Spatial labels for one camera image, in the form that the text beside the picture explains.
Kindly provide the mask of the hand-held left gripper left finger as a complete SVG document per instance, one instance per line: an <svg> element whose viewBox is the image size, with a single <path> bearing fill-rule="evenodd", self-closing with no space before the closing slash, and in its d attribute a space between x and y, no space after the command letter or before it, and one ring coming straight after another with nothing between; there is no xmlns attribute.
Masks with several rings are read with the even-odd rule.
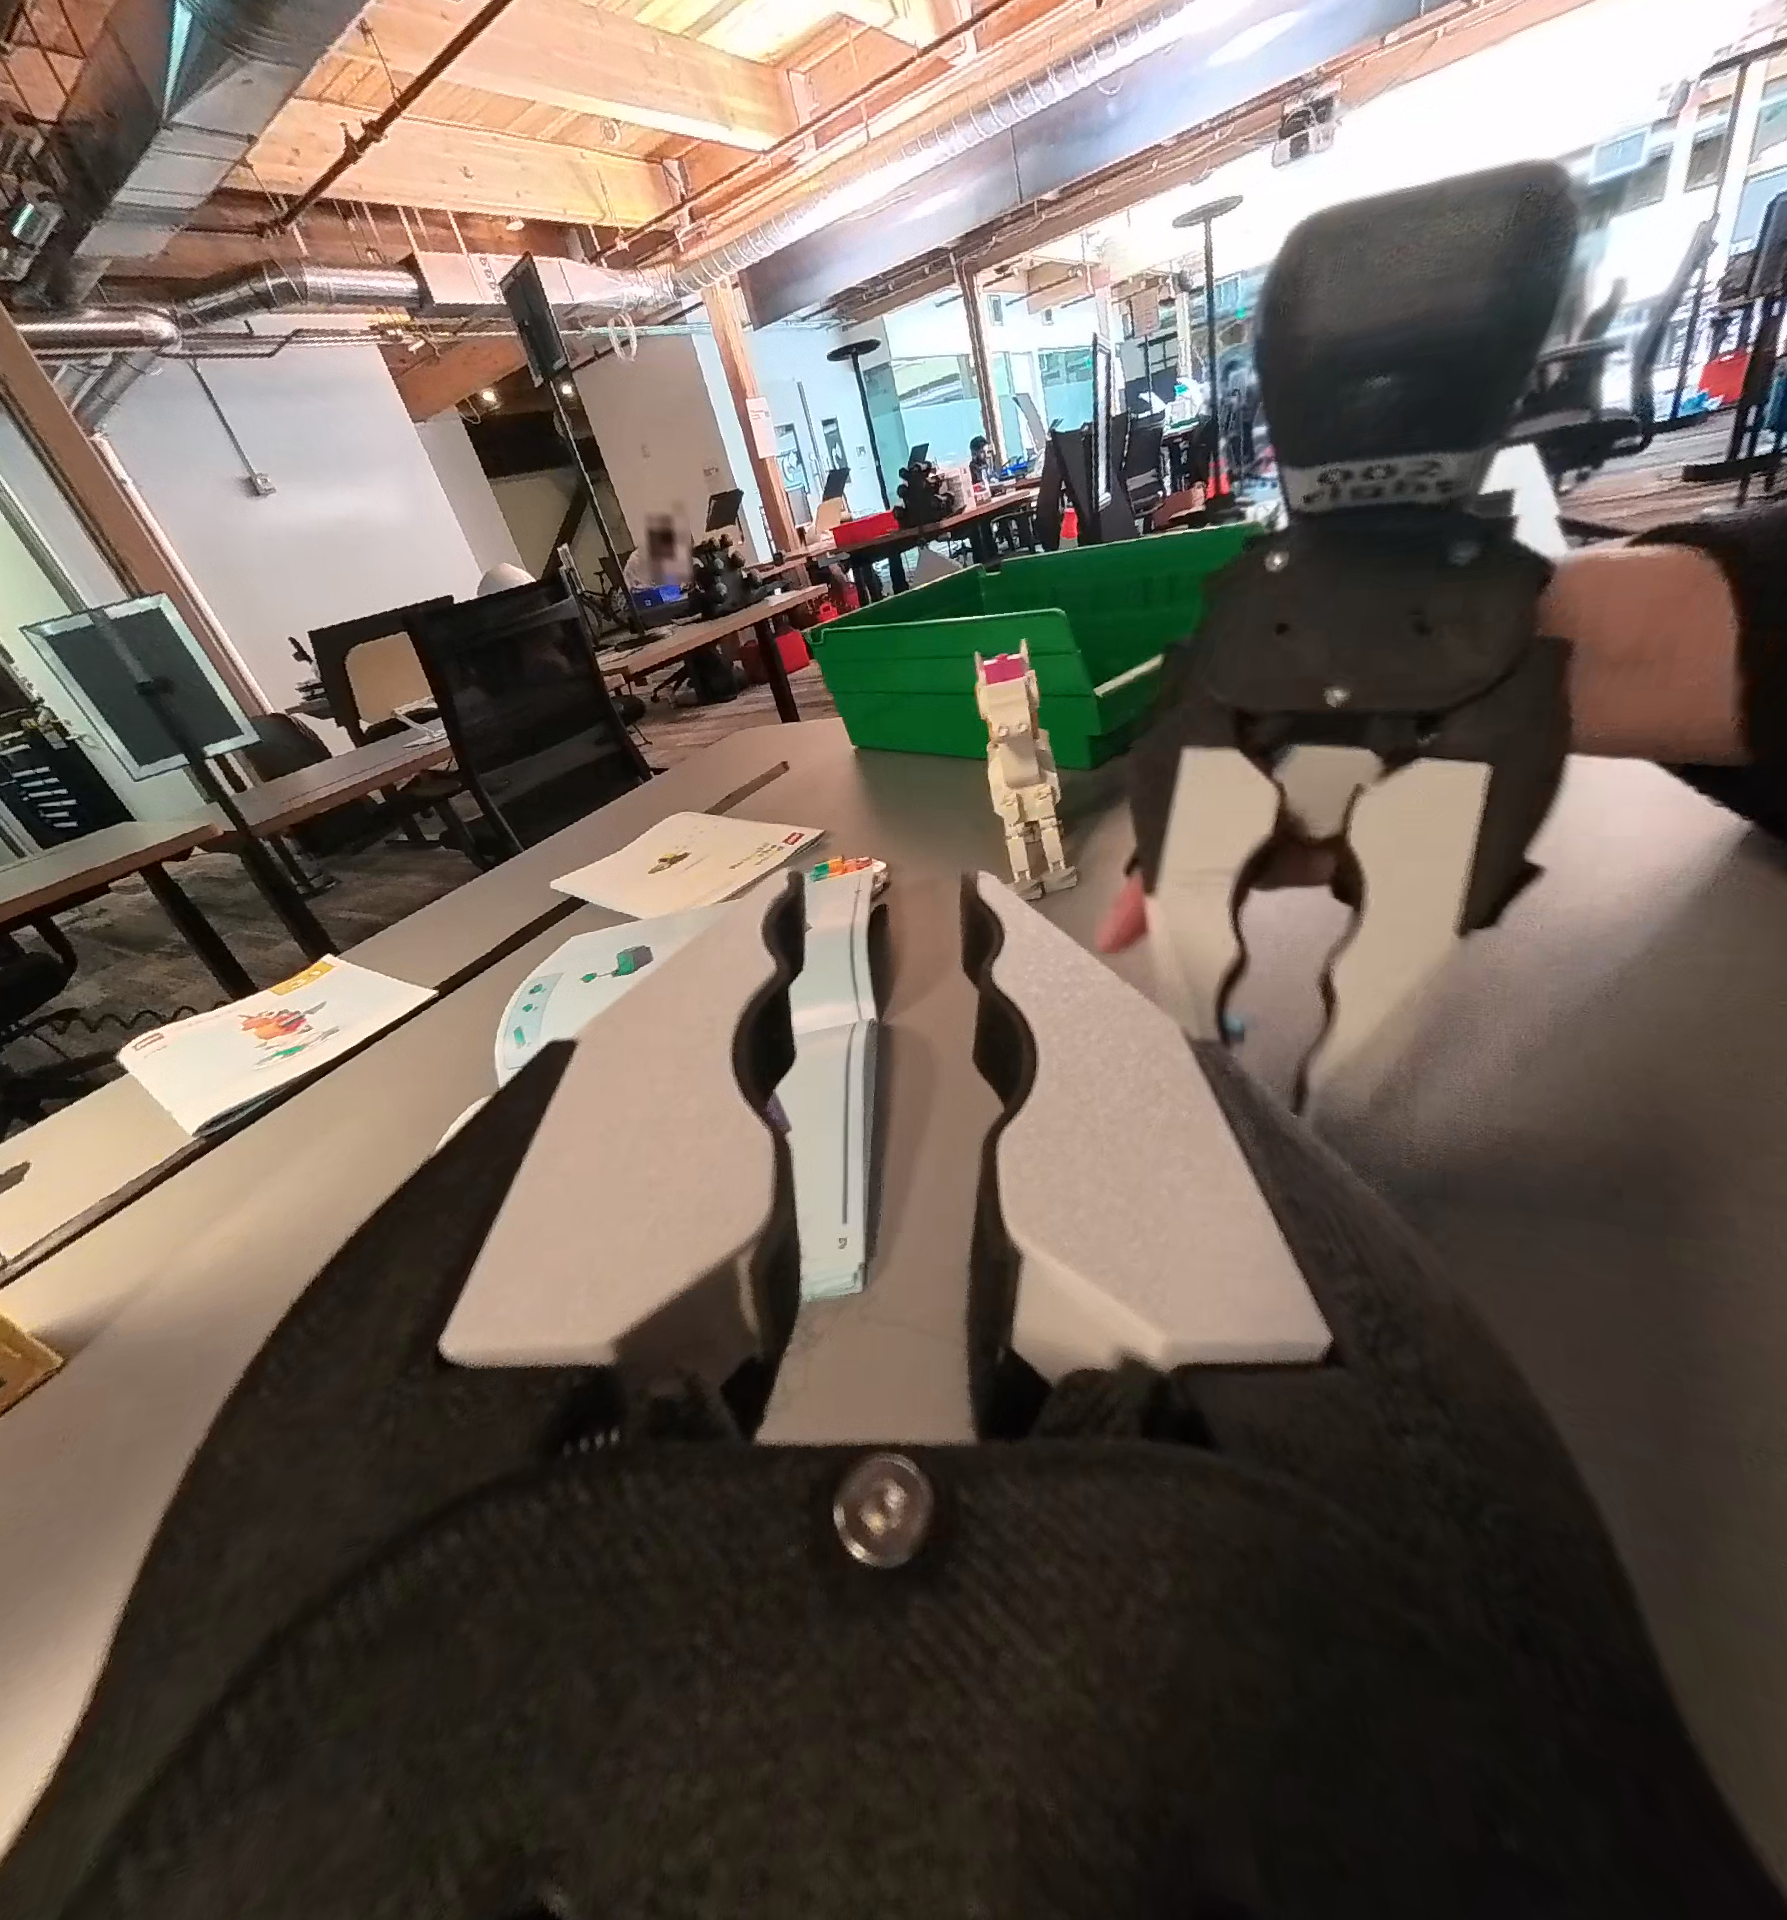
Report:
<svg viewBox="0 0 1787 1920"><path fill-rule="evenodd" d="M770 1105L790 1066L805 887L763 878L526 1077L551 1087L440 1333L467 1368L688 1376L756 1426L801 1299Z"/></svg>

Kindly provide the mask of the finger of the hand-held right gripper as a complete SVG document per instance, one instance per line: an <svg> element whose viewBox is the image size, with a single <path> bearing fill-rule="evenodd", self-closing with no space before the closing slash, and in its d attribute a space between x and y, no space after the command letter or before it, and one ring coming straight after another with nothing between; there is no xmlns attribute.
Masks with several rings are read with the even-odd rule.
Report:
<svg viewBox="0 0 1787 1920"><path fill-rule="evenodd" d="M1463 918L1490 785L1471 759L1295 755L1293 823L1335 852L1355 894L1322 972L1326 1018L1300 1067L1297 1103L1317 1110L1361 1095L1413 1039Z"/></svg>
<svg viewBox="0 0 1787 1920"><path fill-rule="evenodd" d="M1150 942L1161 1002L1195 1040L1232 1039L1229 1002L1247 960L1242 904L1280 816L1279 783L1242 748L1182 751Z"/></svg>

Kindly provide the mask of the white lego llama figure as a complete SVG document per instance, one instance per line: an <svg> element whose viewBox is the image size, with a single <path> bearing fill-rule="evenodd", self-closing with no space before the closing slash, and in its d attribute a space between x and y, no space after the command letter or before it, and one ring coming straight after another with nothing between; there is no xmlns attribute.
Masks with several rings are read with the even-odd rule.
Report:
<svg viewBox="0 0 1787 1920"><path fill-rule="evenodd" d="M987 781L1005 833L1011 884L1022 898L1068 891L1080 874L1064 846L1062 785L1042 726L1029 644L1020 640L1011 652L977 655L975 670Z"/></svg>

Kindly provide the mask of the person's right hand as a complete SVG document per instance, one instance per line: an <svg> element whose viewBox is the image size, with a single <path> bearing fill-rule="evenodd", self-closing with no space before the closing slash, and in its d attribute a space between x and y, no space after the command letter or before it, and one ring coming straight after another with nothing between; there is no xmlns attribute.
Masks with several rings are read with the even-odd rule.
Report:
<svg viewBox="0 0 1787 1920"><path fill-rule="evenodd" d="M1539 624L1568 648L1575 755L1752 763L1740 611L1711 554L1657 540L1572 552Z"/></svg>

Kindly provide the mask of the open pale blue instruction booklet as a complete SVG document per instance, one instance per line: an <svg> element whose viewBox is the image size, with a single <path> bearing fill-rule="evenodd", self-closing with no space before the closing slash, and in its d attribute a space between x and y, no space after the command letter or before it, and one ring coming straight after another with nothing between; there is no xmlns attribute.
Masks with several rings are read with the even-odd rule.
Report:
<svg viewBox="0 0 1787 1920"><path fill-rule="evenodd" d="M790 1157L805 1305L862 1291L871 1259L880 995L871 932L881 898L864 876L805 889L805 957L789 989L792 1061L770 1110ZM587 929L508 997L495 1037L496 1084L601 1012L706 932L725 906Z"/></svg>

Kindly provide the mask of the white yellow-print instruction booklet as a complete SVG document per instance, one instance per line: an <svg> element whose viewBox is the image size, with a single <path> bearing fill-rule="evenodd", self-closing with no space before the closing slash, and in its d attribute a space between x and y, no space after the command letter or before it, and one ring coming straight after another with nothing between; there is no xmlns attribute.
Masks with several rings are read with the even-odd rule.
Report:
<svg viewBox="0 0 1787 1920"><path fill-rule="evenodd" d="M735 898L824 837L822 826L675 813L549 887L626 918L665 918Z"/></svg>

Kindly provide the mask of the black high-backed office chair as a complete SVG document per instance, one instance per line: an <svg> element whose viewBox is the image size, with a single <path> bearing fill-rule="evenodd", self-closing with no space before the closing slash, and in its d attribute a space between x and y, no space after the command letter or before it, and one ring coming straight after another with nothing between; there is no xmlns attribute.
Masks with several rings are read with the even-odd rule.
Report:
<svg viewBox="0 0 1787 1920"><path fill-rule="evenodd" d="M1566 494L1637 433L1628 337L1604 334L1537 357L1507 442L1531 446L1553 490Z"/></svg>

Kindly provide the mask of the green plastic bin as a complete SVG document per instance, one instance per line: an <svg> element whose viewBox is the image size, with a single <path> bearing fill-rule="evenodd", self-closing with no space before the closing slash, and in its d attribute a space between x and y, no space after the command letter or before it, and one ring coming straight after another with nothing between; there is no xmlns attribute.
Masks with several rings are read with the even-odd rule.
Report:
<svg viewBox="0 0 1787 1920"><path fill-rule="evenodd" d="M1262 534L1229 524L964 568L822 624L810 652L854 747L983 757L975 660L1025 650L1056 765L1095 769L1145 731L1207 579Z"/></svg>

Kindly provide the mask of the black mesh office chair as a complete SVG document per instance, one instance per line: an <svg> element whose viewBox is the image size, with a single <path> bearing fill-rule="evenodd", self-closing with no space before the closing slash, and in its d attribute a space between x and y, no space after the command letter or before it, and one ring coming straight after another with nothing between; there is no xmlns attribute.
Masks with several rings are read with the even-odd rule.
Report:
<svg viewBox="0 0 1787 1920"><path fill-rule="evenodd" d="M487 864L652 780L571 591L527 581L424 603L405 625L473 800L467 830Z"/></svg>

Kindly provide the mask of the dark wooden desk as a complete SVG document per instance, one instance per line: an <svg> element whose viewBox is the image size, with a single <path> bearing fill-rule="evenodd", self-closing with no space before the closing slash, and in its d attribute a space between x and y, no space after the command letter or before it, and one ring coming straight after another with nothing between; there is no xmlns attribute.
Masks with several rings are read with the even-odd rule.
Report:
<svg viewBox="0 0 1787 1920"><path fill-rule="evenodd" d="M167 864L229 837L214 816L125 821L0 866L0 929L49 922L57 911L94 898L128 876L142 876L185 946L229 997L256 991L251 972L207 915L185 896Z"/></svg>
<svg viewBox="0 0 1787 1920"><path fill-rule="evenodd" d="M296 846L315 860L362 852L395 826L388 799L452 763L444 733L395 733L278 780L254 781L235 793L235 806L262 844Z"/></svg>

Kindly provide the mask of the long wooden desk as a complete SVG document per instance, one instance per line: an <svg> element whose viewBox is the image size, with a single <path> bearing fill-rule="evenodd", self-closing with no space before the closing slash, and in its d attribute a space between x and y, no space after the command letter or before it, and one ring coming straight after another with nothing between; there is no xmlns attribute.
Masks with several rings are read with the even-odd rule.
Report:
<svg viewBox="0 0 1787 1920"><path fill-rule="evenodd" d="M619 686L654 678L661 670L677 670L696 655L721 648L741 637L756 637L761 648L761 676L772 695L776 713L785 723L801 719L790 688L790 674L781 655L781 631L789 615L810 608L824 599L824 588L779 591L740 611L706 619L685 619L654 631L633 645L613 645L596 655L606 681Z"/></svg>

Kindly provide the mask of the tan-backed office chair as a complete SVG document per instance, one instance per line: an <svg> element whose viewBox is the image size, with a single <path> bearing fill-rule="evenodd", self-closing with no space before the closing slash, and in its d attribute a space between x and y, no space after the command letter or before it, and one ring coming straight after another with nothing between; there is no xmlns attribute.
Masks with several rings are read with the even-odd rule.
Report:
<svg viewBox="0 0 1787 1920"><path fill-rule="evenodd" d="M332 719L364 747L439 715L411 637L417 613L446 608L453 594L330 622L307 634Z"/></svg>

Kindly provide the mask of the glass panel on stand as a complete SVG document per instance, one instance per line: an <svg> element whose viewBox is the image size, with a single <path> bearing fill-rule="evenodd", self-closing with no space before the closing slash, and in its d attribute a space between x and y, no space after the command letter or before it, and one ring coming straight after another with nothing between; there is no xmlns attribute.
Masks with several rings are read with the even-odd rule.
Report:
<svg viewBox="0 0 1787 1920"><path fill-rule="evenodd" d="M304 959L336 954L301 884L254 830L240 792L219 771L222 759L251 747L258 733L171 599L155 593L64 611L22 624L21 634L138 780L185 769L222 816L232 852Z"/></svg>

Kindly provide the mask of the black monitor on pole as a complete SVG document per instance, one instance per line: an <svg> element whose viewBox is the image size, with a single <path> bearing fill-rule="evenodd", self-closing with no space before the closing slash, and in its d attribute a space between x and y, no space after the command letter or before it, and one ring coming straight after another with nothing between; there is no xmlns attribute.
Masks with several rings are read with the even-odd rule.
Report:
<svg viewBox="0 0 1787 1920"><path fill-rule="evenodd" d="M619 554L604 516L588 462L578 444L572 420L571 357L551 308L540 265L529 252L499 277L500 301L526 351L526 366L549 403L561 449L572 471L569 510L556 544L563 549L563 572L591 596L612 594L619 588Z"/></svg>

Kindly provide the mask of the silver ventilation duct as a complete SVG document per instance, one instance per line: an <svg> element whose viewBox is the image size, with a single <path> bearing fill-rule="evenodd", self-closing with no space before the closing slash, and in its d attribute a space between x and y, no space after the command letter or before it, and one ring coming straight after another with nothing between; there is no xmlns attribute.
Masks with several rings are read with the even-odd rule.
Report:
<svg viewBox="0 0 1787 1920"><path fill-rule="evenodd" d="M171 306L88 306L74 312L17 312L15 327L37 357L165 356L187 334L254 317L364 311L418 314L429 304L424 277L408 267L327 267L259 264L201 282Z"/></svg>

